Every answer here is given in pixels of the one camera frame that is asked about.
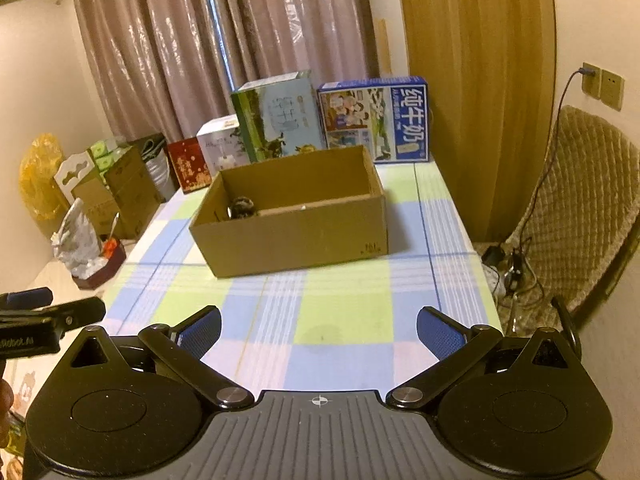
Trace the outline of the person's left hand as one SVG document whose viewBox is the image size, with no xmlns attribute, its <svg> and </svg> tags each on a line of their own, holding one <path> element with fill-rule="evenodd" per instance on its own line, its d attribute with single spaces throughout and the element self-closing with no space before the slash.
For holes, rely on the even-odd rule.
<svg viewBox="0 0 640 480">
<path fill-rule="evenodd" d="M 14 402 L 11 386 L 0 379 L 0 448 L 5 448 L 9 442 L 10 411 Z"/>
</svg>

